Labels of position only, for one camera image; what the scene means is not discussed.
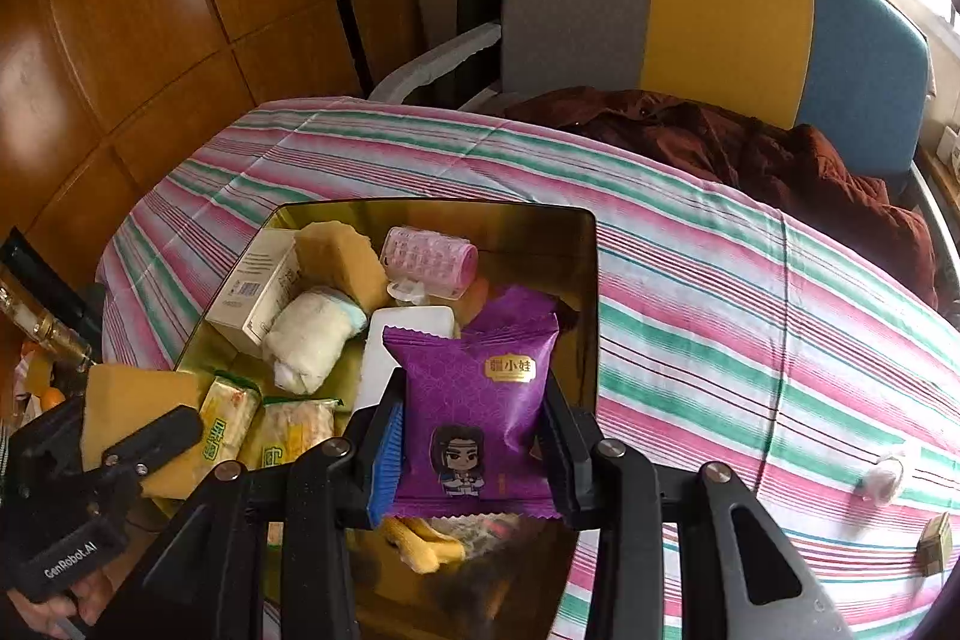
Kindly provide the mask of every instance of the yellow sponge block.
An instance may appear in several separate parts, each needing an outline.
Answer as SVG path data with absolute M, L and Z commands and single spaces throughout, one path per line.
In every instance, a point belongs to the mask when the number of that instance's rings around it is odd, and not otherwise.
M 296 235 L 296 261 L 306 282 L 342 290 L 368 315 L 390 304 L 380 258 L 370 239 L 353 226 L 328 220 L 301 228 Z
M 132 366 L 96 365 L 90 368 L 83 410 L 80 453 L 83 469 L 100 466 L 104 450 L 136 432 L 178 405 L 200 410 L 203 382 L 186 372 L 160 372 Z M 141 485 L 148 497 L 186 499 L 196 486 L 200 462 L 198 442 Z

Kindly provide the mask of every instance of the wooden cabinet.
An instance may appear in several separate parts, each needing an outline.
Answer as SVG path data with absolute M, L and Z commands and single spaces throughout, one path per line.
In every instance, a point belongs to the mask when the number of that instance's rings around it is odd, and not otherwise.
M 0 0 L 0 239 L 16 225 L 88 283 L 136 200 L 224 126 L 360 95 L 356 59 L 376 81 L 421 41 L 416 0 Z

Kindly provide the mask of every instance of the chair backrest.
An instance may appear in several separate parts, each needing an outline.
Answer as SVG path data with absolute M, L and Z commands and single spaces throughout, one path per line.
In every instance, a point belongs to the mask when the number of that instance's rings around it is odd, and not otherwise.
M 819 128 L 858 175 L 909 169 L 928 48 L 885 0 L 503 0 L 504 92 L 643 88 Z

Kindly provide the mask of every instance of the chair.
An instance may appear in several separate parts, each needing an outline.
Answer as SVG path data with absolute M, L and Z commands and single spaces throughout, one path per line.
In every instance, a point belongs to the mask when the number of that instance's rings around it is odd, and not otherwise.
M 461 109 L 587 85 L 667 92 L 781 128 L 816 126 L 851 172 L 883 177 L 904 206 L 923 212 L 949 292 L 942 311 L 960 327 L 960 255 L 913 163 L 928 46 L 887 1 L 502 0 L 499 22 L 394 71 L 371 100 L 402 103 L 497 43 L 498 83 Z

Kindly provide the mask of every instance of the screw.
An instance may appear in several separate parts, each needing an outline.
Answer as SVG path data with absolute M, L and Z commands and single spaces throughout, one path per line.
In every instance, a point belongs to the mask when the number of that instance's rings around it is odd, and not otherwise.
M 612 437 L 606 437 L 597 443 L 597 453 L 607 458 L 620 458 L 626 452 L 627 446 Z
M 323 456 L 342 458 L 350 452 L 350 441 L 345 437 L 330 437 L 320 444 L 320 450 L 323 451 Z
M 213 470 L 213 476 L 220 482 L 230 482 L 240 477 L 243 467 L 239 461 L 221 461 Z
M 707 466 L 704 466 L 704 475 L 713 482 L 730 482 L 731 477 L 733 477 L 733 470 L 726 466 L 723 461 L 711 461 Z

